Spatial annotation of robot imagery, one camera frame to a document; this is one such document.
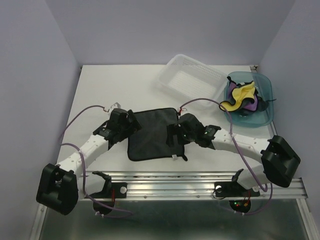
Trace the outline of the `blue and grey towel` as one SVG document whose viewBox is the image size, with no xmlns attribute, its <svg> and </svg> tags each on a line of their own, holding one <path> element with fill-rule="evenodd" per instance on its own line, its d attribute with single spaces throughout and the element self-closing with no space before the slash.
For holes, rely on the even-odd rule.
<svg viewBox="0 0 320 240">
<path fill-rule="evenodd" d="M 133 162 L 181 157 L 188 161 L 185 148 L 173 138 L 167 144 L 167 126 L 178 122 L 177 111 L 172 107 L 150 109 L 134 113 L 141 129 L 128 138 L 127 156 Z"/>
</svg>

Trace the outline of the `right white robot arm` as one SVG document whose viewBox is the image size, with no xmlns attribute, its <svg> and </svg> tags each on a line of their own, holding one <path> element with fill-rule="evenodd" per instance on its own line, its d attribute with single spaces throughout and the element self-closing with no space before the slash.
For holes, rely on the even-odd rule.
<svg viewBox="0 0 320 240">
<path fill-rule="evenodd" d="M 279 135 L 265 139 L 234 134 L 216 125 L 204 126 L 191 113 L 181 115 L 166 129 L 166 144 L 171 148 L 196 143 L 202 148 L 239 154 L 259 163 L 238 170 L 230 181 L 218 182 L 215 189 L 218 198 L 258 196 L 254 188 L 259 185 L 288 188 L 301 163 L 300 157 Z"/>
</svg>

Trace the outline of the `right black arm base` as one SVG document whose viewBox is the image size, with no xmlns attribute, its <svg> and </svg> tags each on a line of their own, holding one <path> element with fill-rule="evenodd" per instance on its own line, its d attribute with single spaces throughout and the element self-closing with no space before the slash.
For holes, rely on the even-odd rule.
<svg viewBox="0 0 320 240">
<path fill-rule="evenodd" d="M 248 214 L 252 203 L 252 197 L 259 197 L 259 189 L 254 188 L 245 189 L 238 182 L 238 178 L 243 169 L 238 170 L 230 181 L 218 181 L 214 183 L 214 190 L 212 197 L 216 200 L 229 200 L 229 205 L 233 211 L 240 214 Z"/>
</svg>

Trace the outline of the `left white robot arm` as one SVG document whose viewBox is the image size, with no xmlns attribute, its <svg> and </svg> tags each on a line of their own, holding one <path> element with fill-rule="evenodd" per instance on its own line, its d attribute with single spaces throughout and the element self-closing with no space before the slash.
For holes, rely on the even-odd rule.
<svg viewBox="0 0 320 240">
<path fill-rule="evenodd" d="M 90 135 L 89 139 L 78 147 L 72 143 L 74 153 L 65 160 L 47 164 L 41 173 L 36 201 L 62 215 L 68 215 L 76 204 L 88 198 L 96 205 L 114 210 L 114 205 L 106 205 L 93 198 L 115 198 L 117 191 L 112 186 L 112 178 L 101 171 L 86 173 L 87 168 L 114 145 L 127 139 L 141 129 L 141 125 L 132 110 L 113 109 L 109 119 Z"/>
</svg>

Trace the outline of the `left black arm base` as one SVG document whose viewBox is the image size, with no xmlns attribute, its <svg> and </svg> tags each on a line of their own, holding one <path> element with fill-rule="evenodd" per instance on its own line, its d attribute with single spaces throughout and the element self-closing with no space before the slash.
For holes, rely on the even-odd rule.
<svg viewBox="0 0 320 240">
<path fill-rule="evenodd" d="M 110 199 L 110 201 L 101 202 L 101 204 L 109 206 L 109 208 L 94 202 L 92 205 L 93 209 L 96 211 L 97 215 L 101 217 L 109 217 L 109 214 L 112 212 L 111 208 L 115 208 L 116 198 L 125 199 L 127 197 L 128 184 L 126 182 L 112 183 L 112 177 L 101 171 L 94 171 L 92 174 L 96 177 L 99 176 L 104 179 L 104 185 L 102 190 L 94 192 L 90 196 L 95 200 Z"/>
</svg>

